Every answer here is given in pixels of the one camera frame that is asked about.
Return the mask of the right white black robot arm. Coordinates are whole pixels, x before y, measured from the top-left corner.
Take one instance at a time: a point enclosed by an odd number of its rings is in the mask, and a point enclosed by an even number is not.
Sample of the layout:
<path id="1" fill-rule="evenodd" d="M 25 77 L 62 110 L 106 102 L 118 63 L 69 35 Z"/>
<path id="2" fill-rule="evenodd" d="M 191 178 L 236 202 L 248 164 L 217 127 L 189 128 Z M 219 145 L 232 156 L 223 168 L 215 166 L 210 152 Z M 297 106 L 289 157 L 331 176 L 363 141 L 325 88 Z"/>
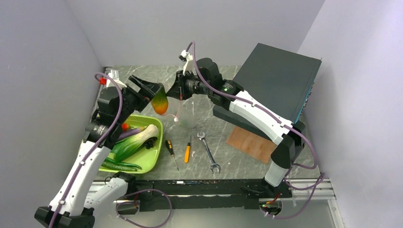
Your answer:
<path id="1" fill-rule="evenodd" d="M 296 165 L 297 146 L 307 145 L 314 152 L 311 142 L 295 123 L 266 108 L 233 80 L 223 79 L 217 64 L 210 58 L 195 61 L 188 55 L 179 59 L 184 66 L 177 71 L 168 97 L 187 100 L 193 95 L 205 95 L 213 104 L 249 121 L 276 145 L 262 183 L 264 195 L 274 197 Z"/>

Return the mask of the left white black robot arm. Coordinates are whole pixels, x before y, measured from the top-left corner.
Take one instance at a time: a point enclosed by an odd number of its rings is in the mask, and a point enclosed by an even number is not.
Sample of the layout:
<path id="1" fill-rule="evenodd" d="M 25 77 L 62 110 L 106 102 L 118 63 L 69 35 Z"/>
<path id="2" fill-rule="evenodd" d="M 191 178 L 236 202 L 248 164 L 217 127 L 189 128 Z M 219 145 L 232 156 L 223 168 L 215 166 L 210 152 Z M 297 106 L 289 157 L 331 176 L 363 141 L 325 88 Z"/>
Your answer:
<path id="1" fill-rule="evenodd" d="M 86 127 L 77 158 L 62 187 L 48 206 L 39 207 L 35 219 L 47 228 L 91 228 L 105 208 L 122 197 L 126 200 L 136 195 L 134 177 L 119 172 L 94 194 L 89 190 L 96 174 L 110 154 L 118 138 L 123 134 L 122 124 L 134 112 L 142 111 L 163 90 L 160 83 L 152 83 L 130 76 L 139 87 L 121 87 L 104 73 L 96 73 L 95 79 L 105 86 L 98 98 L 95 110 Z"/>

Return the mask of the clear zip top bag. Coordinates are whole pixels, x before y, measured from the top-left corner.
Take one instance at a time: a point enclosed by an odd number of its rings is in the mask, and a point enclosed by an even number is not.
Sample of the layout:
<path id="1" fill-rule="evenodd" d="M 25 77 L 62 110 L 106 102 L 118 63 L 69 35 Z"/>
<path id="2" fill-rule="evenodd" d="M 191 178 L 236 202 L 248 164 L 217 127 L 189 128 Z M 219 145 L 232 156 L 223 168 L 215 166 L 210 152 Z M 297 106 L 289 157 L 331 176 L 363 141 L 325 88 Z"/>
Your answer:
<path id="1" fill-rule="evenodd" d="M 163 114 L 163 117 L 173 124 L 179 124 L 185 119 L 187 113 L 186 105 L 188 103 L 188 100 L 177 100 L 172 97 L 168 97 L 167 99 L 168 109 Z"/>

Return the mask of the green orange mango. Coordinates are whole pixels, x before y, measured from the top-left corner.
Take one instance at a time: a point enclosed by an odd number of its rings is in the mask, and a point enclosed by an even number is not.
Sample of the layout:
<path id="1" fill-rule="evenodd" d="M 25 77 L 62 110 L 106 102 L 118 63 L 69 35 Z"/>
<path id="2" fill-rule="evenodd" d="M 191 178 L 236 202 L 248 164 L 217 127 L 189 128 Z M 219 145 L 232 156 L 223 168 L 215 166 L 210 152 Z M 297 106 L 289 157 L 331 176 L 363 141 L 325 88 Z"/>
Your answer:
<path id="1" fill-rule="evenodd" d="M 151 100 L 154 111 L 159 115 L 164 115 L 168 109 L 168 99 L 164 88 L 161 88 Z"/>

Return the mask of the black grape bunch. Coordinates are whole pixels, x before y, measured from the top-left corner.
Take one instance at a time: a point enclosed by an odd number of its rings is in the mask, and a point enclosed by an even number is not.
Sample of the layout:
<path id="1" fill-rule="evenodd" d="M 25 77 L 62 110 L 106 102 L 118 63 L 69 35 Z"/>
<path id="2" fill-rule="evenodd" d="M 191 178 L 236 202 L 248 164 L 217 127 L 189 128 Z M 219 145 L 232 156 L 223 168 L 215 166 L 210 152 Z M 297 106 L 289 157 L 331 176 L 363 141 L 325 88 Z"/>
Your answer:
<path id="1" fill-rule="evenodd" d="M 157 137 L 151 137 L 143 143 L 143 146 L 145 146 L 146 149 L 153 148 L 155 146 L 157 139 L 158 139 Z"/>

